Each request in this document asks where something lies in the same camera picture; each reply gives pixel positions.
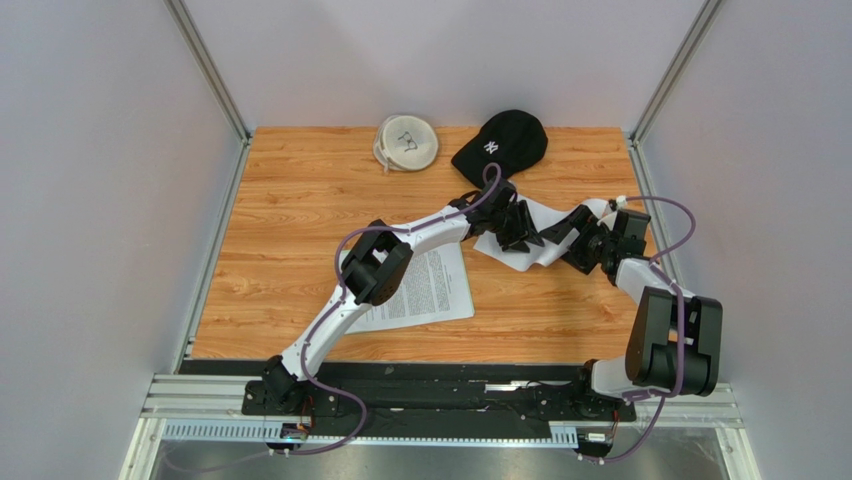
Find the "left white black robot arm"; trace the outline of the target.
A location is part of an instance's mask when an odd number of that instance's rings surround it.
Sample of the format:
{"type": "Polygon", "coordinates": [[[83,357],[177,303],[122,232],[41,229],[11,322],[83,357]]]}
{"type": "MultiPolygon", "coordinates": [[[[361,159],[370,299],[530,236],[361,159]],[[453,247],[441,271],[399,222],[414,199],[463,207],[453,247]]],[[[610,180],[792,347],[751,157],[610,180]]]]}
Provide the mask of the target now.
{"type": "Polygon", "coordinates": [[[398,225],[375,220],[348,234],[335,253],[337,284],[330,299],[298,339],[264,366],[261,378],[272,400],[287,413],[299,409],[328,353],[361,316],[396,294],[414,259],[486,232],[505,251],[526,253],[544,243],[527,202],[500,179],[426,217],[398,225]]]}

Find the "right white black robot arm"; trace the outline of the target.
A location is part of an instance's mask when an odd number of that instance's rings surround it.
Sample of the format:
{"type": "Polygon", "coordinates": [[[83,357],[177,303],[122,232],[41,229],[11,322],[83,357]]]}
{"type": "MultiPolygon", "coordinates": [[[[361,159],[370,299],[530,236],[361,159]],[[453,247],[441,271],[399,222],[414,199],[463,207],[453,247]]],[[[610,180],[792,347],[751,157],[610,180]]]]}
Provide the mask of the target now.
{"type": "Polygon", "coordinates": [[[566,263],[584,274],[601,269],[637,304],[624,355],[587,363],[589,388],[629,401],[708,396],[718,381],[723,307],[679,286],[646,256],[650,222],[636,210],[597,215],[580,205],[541,233],[548,244],[566,245],[566,263]]]}

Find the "printed white document sheet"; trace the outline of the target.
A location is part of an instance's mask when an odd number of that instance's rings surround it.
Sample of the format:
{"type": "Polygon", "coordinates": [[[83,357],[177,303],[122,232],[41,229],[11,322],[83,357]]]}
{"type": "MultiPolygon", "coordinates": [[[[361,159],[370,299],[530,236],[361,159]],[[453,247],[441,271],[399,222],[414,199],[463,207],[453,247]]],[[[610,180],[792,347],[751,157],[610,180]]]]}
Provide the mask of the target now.
{"type": "Polygon", "coordinates": [[[397,292],[349,328],[349,335],[437,322],[475,314],[461,246],[443,245],[410,262],[397,292]]]}

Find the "white paper sheet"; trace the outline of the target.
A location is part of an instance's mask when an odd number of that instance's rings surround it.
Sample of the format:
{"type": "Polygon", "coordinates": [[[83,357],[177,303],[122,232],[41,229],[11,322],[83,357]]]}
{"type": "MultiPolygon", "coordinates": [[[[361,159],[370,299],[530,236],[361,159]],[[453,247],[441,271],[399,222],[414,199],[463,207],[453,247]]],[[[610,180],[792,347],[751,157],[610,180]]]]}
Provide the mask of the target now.
{"type": "Polygon", "coordinates": [[[594,217],[593,222],[596,224],[613,227],[615,223],[614,210],[606,200],[599,198],[584,200],[568,211],[550,208],[524,195],[519,195],[518,199],[527,202],[533,225],[543,245],[526,242],[528,252],[503,251],[496,235],[486,232],[478,238],[474,244],[474,250],[519,272],[526,272],[534,265],[547,267],[568,252],[569,247],[579,239],[580,233],[576,228],[571,228],[562,236],[558,233],[558,229],[568,227],[568,216],[578,211],[580,206],[585,206],[591,211],[594,217]]]}

